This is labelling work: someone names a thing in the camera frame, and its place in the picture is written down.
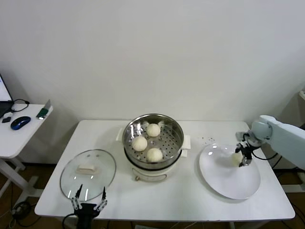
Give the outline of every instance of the floor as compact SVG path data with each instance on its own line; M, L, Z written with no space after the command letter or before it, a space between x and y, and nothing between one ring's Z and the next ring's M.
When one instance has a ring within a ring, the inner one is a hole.
M54 166L27 166L26 170L20 171L20 174L25 178L29 179L31 176L38 175L40 178L36 184L36 188L44 188L48 182L49 177L51 176L54 170ZM300 180L298 179L296 174L293 173L284 173L279 177L281 184L300 184ZM6 181L6 177L0 174L0 187ZM4 195L0 198L0 229L8 229L9 222L11 221L11 214L8 212L6 215L2 216L7 210L10 209L10 200L11 200L11 188L13 187L13 195L12 202L15 203L18 196L21 194L21 190L15 185L10 186ZM292 203L298 205L298 207L305 213L305 193L294 193L288 194L288 197ZM37 198L29 198L28 201L31 204L35 204L38 199ZM20 220L20 223L23 225L29 225L34 222L38 218L34 213L34 209L31 210L31 213L23 220ZM108 221L97 221L95 220L92 224L93 229L102 229L107 228ZM285 221L285 223L292 229L304 229L305 224L302 223L301 219L296 216L296 218L292 220ZM153 228L159 229L169 229L171 228L175 222L129 222L129 221L110 221L108 225L108 229L133 229L135 225L145 225ZM174 226L173 229L184 229L191 223L179 223ZM21 229L23 227L19 225L15 225L13 228ZM61 222L54 218L42 217L36 224L28 227L30 229L60 229ZM229 223L223 222L215 222L215 223L195 223L193 226L189 227L189 229L228 229ZM287 229L280 221L269 222L261 227L261 229Z

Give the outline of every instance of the laptop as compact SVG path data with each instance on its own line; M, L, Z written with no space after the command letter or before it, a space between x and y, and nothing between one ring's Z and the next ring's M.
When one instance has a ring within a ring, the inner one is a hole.
M14 105L14 101L0 74L0 118Z

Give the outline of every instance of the white table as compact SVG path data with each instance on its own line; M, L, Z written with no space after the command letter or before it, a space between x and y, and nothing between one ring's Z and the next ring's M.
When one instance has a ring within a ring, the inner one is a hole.
M188 157L180 158L176 173L161 183L136 182L125 157L122 143L116 141L127 121L81 121L63 152L35 208L41 216L63 217L73 212L70 200L60 189L65 165L88 149L105 149L116 160L117 171L107 189L108 205L97 219L157 221L254 221L291 219L295 212L267 161L254 158L261 185L247 200L225 198L202 178L199 171L200 151L211 143L236 144L235 133L247 131L244 122L180 121L184 134L191 136ZM256 154L264 157L259 149ZM90 201L98 203L101 197Z
M15 104L13 109L20 110L24 107L24 104ZM25 110L15 112L9 123L2 123L3 118L0 119L0 172L8 178L8 181L0 190L0 197L10 185L11 181L23 189L23 192L16 203L26 200L27 197L40 197L42 193L42 189L35 189L33 187L38 179L37 176L31 177L29 182L27 182L18 174L18 171L20 169L24 170L25 166L16 158L16 156L18 156L24 146L45 121L45 119L39 120L36 118L36 115L43 107L44 105L30 104ZM53 107L51 107L47 115L49 115L52 110ZM12 130L10 127L12 121L21 116L29 116L31 117L31 121L19 130ZM15 170L12 169L3 159L11 161L16 166Z

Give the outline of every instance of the white robotic arm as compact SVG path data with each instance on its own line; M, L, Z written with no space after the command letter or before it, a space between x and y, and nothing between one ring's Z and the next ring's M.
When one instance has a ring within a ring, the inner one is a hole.
M236 137L241 141L236 151L241 150L244 156L240 166L249 165L252 151L268 143L275 152L305 170L305 130L261 115L250 131L238 132Z

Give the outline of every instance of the computer mouse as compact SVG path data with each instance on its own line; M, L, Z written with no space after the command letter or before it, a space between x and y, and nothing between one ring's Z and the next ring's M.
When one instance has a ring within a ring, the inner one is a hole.
M22 128L24 125L26 125L27 123L29 123L29 121L31 120L30 117L28 116L22 116L20 118L16 118L10 125L10 127L13 130L19 130L20 128Z

